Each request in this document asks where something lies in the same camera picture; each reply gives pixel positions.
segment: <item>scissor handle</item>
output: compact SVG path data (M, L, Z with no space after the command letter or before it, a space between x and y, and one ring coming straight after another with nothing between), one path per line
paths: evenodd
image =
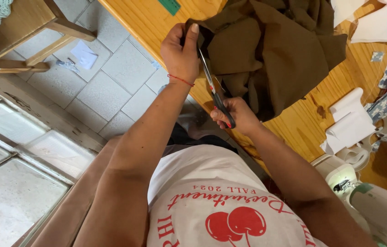
M229 119L230 124L227 123L225 125L225 128L234 129L236 127L236 122L233 119L232 115L230 115L229 111L227 110L227 107L224 105L224 103L222 103L222 100L218 94L212 93L212 95L213 95L213 103L215 104L216 108L221 110L222 113L224 113L224 115Z

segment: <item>window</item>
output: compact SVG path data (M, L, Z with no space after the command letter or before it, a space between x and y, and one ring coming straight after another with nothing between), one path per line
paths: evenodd
M0 98L0 247L29 240L94 158Z

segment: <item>tiled floor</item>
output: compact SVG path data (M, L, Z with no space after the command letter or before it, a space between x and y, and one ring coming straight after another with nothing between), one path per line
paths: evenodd
M75 40L45 60L51 66L48 72L18 76L103 138L109 140L123 134L143 115L161 86L168 83L167 72L97 0L54 1L70 21L97 31L97 40L84 43L98 58L90 70L77 66L79 73L56 65L57 60L67 59L77 64L78 60L70 53L78 42ZM5 58L25 60L61 35L53 30L42 31ZM190 96L185 104L193 109L199 107ZM217 132L223 139L230 139L219 128Z

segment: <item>white sewing machine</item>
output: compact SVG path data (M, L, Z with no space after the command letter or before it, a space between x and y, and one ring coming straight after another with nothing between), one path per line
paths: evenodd
M387 190L361 183L352 165L336 156L322 155L311 165L322 174L355 221L380 246L387 246Z

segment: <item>green ruler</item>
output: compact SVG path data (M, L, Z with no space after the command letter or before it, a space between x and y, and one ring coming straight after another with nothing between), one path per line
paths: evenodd
M158 0L158 2L160 2L163 7L172 14L172 16L174 16L181 7L176 0Z

